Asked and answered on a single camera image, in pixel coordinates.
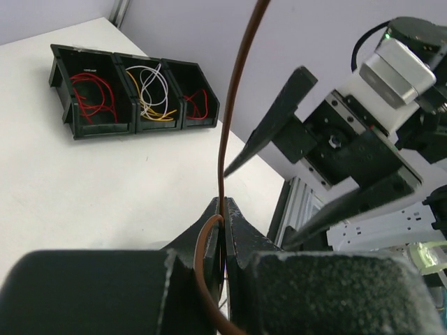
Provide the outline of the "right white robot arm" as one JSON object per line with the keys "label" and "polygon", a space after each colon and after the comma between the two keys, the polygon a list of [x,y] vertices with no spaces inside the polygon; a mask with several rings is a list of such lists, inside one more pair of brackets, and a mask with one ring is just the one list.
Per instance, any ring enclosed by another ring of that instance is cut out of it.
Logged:
{"label": "right white robot arm", "polygon": [[276,242],[288,251],[315,250],[335,224],[413,194],[421,176],[401,156],[418,152],[428,163],[446,157],[446,28],[414,17],[381,23],[372,55],[351,60],[348,81],[333,89],[305,119],[296,116],[315,76],[295,69],[224,170],[229,176],[267,144],[302,163],[324,188],[352,179],[356,188],[311,218],[286,202]]}

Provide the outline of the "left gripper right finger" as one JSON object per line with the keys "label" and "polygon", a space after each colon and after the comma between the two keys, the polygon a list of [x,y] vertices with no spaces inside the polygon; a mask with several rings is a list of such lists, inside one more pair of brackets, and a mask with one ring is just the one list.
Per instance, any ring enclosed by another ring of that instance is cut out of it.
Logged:
{"label": "left gripper right finger", "polygon": [[442,334],[417,270],[390,253],[285,252],[226,205],[228,312],[248,334]]}

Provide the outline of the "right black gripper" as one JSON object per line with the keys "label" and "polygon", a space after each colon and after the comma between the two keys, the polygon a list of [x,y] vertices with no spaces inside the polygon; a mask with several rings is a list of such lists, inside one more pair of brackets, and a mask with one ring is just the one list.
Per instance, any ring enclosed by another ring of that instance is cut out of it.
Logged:
{"label": "right black gripper", "polygon": [[288,161],[302,161],[325,188],[348,178],[357,183],[359,188],[329,202],[286,238],[287,250],[298,250],[341,221],[411,195],[422,184],[421,176],[398,153],[387,132],[338,91],[330,92],[300,121],[295,111],[317,82],[305,66],[296,68],[223,173],[229,177],[273,141]]}

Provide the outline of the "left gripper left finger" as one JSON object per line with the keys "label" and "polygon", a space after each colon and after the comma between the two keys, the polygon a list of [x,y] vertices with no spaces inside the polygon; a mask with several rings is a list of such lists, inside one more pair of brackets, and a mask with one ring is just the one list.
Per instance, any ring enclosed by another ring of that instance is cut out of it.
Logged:
{"label": "left gripper left finger", "polygon": [[2,334],[215,334],[193,275],[196,240],[217,212],[159,249],[40,250],[1,287]]}

